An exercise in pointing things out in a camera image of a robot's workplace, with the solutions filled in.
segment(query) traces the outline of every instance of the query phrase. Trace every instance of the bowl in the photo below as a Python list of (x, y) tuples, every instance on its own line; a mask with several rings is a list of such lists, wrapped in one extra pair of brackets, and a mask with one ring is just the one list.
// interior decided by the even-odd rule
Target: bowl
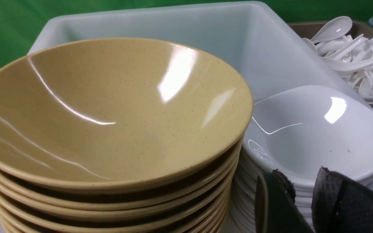
[(142, 208), (134, 208), (127, 210), (117, 210), (117, 211), (91, 211), (91, 210), (80, 210), (73, 208), (64, 208), (56, 205), (50, 205), (39, 201), (38, 199), (32, 199), (25, 195), (15, 192), (9, 189), (6, 185), (0, 182), (0, 193), (8, 196), (9, 198), (27, 205), (30, 208), (41, 211), (48, 215), (62, 218), (65, 220), (73, 221), (87, 221), (87, 222), (113, 222), (113, 221), (132, 221), (144, 218), (152, 218), (161, 213), (170, 211), (177, 208), (189, 201), (205, 195), (206, 192), (218, 186), (219, 183), (227, 183), (232, 179), (235, 171), (235, 167), (238, 163), (238, 157), (235, 161), (230, 164), (230, 166), (225, 169), (222, 174), (219, 174), (214, 180), (206, 184), (205, 186), (181, 196), (176, 199), (172, 199), (167, 202), (163, 202), (158, 205), (149, 205)]
[(19, 202), (15, 202), (7, 196), (0, 193), (0, 211), (6, 211), (8, 214), (17, 216), (25, 220), (26, 223), (32, 223), (40, 227), (45, 227), (51, 231), (61, 232), (90, 232), (90, 233), (113, 233), (113, 232), (139, 232), (151, 231), (158, 228), (171, 226), (176, 224), (176, 221), (185, 217), (191, 216), (198, 212), (216, 208), (225, 196), (230, 193), (231, 182), (223, 183), (216, 187), (213, 192), (203, 195), (199, 200), (195, 200), (193, 205), (188, 205), (188, 208), (182, 211), (166, 213), (151, 220), (136, 221), (136, 222), (113, 222), (113, 223), (88, 223), (80, 221), (64, 221), (63, 219), (50, 217), (44, 213), (34, 211), (27, 208)]
[(320, 167), (373, 180), (373, 110), (336, 90), (303, 86), (254, 104), (243, 149), (263, 170), (312, 190)]
[(153, 39), (77, 41), (0, 69), (0, 169), (68, 193), (180, 180), (244, 133), (252, 93), (226, 62)]
[(5, 186), (5, 189), (10, 189), (16, 193), (16, 196), (20, 196), (22, 199), (22, 201), (19, 200), (20, 202), (24, 203), (24, 199), (31, 199), (47, 203), (48, 205), (75, 210), (116, 211), (117, 213), (119, 210), (141, 209), (141, 207), (159, 205), (161, 203), (165, 203), (160, 205), (161, 207), (171, 206), (171, 200), (178, 199), (179, 201), (182, 199), (182, 201), (186, 202), (196, 197), (197, 194), (204, 192), (206, 188), (202, 188), (203, 186), (219, 181), (222, 178), (221, 175), (229, 172), (232, 164), (235, 164), (240, 149), (241, 141), (234, 144), (226, 153), (192, 176), (176, 183), (137, 193), (95, 196), (66, 195), (32, 185), (1, 170), (0, 183)]

